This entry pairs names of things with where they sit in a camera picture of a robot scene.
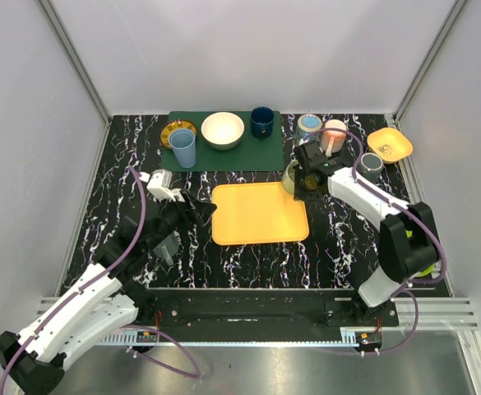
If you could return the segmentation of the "dark grey mug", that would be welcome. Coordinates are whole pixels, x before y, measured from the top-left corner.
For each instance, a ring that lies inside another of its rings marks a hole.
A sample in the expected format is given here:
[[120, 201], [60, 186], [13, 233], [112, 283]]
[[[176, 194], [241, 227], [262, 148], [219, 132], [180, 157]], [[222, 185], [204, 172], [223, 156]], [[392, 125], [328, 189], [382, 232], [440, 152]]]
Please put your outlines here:
[[373, 152], [367, 152], [360, 158], [357, 171], [367, 181], [374, 184], [379, 179], [383, 168], [382, 158]]

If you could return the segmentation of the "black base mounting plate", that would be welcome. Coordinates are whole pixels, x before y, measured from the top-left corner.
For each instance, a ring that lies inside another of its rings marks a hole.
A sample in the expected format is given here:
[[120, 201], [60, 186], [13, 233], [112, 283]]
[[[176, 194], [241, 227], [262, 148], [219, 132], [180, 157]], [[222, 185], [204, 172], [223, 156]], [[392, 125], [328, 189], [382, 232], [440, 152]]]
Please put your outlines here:
[[159, 324], [179, 342], [339, 341], [341, 328], [395, 328], [395, 305], [368, 308], [352, 290], [153, 289], [136, 324]]

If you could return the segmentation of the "navy blue mug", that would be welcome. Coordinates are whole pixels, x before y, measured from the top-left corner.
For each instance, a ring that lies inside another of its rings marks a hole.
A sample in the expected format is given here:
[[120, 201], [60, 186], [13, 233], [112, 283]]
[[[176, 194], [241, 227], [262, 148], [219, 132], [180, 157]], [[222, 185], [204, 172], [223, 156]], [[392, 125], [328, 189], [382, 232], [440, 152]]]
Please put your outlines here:
[[259, 106], [250, 114], [251, 133], [255, 138], [268, 138], [274, 127], [274, 112], [265, 106]]

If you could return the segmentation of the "yellow square dish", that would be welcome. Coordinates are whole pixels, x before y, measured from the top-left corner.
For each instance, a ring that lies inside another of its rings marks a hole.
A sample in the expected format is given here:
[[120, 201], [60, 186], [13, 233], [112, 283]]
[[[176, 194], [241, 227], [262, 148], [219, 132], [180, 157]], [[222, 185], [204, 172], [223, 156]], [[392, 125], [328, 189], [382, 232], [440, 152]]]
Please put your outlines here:
[[367, 137], [370, 151], [378, 155], [387, 164], [394, 164], [410, 156], [413, 145], [408, 138], [395, 128], [381, 128]]

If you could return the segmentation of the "orange plastic tray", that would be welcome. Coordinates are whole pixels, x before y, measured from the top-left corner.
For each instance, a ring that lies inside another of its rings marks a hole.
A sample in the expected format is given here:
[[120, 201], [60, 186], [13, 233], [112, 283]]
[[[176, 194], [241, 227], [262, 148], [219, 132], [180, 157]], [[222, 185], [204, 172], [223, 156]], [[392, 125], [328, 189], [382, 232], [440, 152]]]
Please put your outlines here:
[[211, 233], [218, 245], [300, 242], [309, 236], [305, 203], [280, 182], [219, 185], [212, 202], [217, 209]]

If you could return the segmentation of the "sage green mug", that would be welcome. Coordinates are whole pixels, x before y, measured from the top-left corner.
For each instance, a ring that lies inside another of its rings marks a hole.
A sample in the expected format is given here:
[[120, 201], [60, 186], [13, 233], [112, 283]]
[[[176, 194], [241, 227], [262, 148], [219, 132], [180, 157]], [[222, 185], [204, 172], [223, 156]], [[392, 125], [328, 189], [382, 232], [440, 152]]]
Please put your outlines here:
[[291, 196], [294, 195], [295, 168], [297, 165], [298, 161], [292, 160], [287, 165], [281, 180], [284, 191]]

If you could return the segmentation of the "blue and beige mug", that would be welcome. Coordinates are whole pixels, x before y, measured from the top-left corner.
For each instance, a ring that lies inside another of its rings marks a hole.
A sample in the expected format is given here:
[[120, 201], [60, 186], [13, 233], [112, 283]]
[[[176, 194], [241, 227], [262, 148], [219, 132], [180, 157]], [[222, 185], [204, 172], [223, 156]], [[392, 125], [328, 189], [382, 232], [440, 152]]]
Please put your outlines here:
[[298, 118], [295, 128], [295, 141], [297, 145], [317, 141], [319, 130], [323, 126], [321, 119], [315, 114], [303, 114]]

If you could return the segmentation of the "grey-blue mug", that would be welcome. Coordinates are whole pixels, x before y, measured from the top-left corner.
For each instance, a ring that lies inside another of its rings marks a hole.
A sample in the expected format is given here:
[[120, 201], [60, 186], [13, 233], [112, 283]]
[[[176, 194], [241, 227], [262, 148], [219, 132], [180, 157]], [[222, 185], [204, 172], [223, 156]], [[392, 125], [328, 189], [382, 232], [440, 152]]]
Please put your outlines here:
[[153, 249], [153, 253], [157, 258], [162, 259], [168, 267], [172, 267], [173, 258], [178, 253], [179, 246], [179, 233], [174, 231]]

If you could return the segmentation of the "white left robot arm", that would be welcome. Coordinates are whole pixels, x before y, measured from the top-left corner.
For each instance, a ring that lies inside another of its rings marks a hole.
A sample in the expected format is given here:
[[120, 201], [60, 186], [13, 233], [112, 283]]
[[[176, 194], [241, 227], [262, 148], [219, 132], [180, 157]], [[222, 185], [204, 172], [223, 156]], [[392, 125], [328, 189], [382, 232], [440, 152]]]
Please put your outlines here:
[[119, 328], [164, 323], [154, 291], [136, 281], [150, 252], [173, 232], [203, 226], [217, 206], [187, 191], [150, 202], [140, 194], [73, 286], [19, 332], [0, 335], [0, 393], [12, 379], [27, 394], [49, 394], [65, 371]]

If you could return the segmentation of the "yellow patterned saucer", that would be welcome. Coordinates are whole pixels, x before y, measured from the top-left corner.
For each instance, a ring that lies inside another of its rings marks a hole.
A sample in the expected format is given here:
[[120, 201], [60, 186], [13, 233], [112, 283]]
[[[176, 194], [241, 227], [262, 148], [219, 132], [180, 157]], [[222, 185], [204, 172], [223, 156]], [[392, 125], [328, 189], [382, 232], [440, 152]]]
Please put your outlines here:
[[197, 126], [192, 121], [186, 119], [175, 119], [167, 122], [160, 130], [160, 143], [163, 148], [171, 149], [169, 137], [179, 129], [187, 129], [197, 136]]

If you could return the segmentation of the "dark green placemat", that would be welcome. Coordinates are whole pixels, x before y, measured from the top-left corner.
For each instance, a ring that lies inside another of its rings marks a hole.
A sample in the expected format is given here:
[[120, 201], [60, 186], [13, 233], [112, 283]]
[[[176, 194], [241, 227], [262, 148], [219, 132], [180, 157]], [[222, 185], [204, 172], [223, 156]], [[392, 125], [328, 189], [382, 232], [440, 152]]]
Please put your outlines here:
[[244, 134], [240, 143], [227, 151], [219, 151], [205, 141], [201, 134], [201, 124], [210, 112], [173, 111], [168, 121], [189, 121], [197, 129], [196, 164], [191, 172], [271, 172], [284, 169], [284, 140], [281, 130], [280, 113], [274, 112], [273, 132], [268, 138], [257, 139], [250, 131], [250, 113], [237, 111], [236, 115], [244, 122]]

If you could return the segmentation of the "light blue plastic cup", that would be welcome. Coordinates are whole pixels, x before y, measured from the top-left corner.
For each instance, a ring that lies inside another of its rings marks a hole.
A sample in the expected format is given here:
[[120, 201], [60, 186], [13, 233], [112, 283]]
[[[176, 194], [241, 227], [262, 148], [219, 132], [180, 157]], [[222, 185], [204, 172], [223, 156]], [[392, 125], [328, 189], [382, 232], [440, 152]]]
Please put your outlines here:
[[196, 137], [186, 128], [180, 128], [169, 136], [169, 145], [178, 163], [184, 168], [192, 168], [197, 162]]

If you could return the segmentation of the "lime green plate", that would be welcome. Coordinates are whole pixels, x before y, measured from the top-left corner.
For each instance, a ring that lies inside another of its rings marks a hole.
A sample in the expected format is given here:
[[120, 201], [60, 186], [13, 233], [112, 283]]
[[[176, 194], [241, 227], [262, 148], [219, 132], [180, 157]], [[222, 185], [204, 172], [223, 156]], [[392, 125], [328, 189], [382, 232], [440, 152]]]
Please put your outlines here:
[[[406, 232], [406, 235], [407, 235], [407, 238], [409, 239], [409, 241], [412, 241], [413, 240], [413, 231], [412, 230], [407, 230]], [[433, 263], [431, 266], [427, 267], [425, 270], [421, 271], [421, 272], [417, 272], [414, 276], [412, 276], [412, 278], [422, 278], [422, 277], [425, 277], [427, 275], [429, 275], [432, 270], [435, 268], [435, 264]]]

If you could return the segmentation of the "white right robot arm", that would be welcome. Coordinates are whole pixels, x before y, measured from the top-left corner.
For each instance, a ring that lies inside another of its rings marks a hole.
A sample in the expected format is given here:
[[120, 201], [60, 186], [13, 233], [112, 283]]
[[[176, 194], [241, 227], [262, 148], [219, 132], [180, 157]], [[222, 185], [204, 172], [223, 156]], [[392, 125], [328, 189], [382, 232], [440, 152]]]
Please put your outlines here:
[[424, 202], [410, 204], [366, 180], [344, 158], [330, 159], [317, 142], [294, 149], [294, 198], [311, 201], [323, 195], [337, 198], [364, 216], [379, 231], [378, 268], [357, 289], [359, 300], [350, 316], [368, 326], [403, 284], [435, 263], [444, 263], [432, 209]]

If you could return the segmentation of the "pink mug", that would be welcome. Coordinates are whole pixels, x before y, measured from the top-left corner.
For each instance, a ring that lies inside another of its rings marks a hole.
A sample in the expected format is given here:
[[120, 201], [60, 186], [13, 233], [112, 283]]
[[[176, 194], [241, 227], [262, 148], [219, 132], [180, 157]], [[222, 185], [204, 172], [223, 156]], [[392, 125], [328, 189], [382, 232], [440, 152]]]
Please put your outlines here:
[[324, 125], [327, 131], [321, 134], [320, 147], [326, 157], [333, 156], [340, 151], [346, 139], [346, 124], [338, 119], [331, 119]]

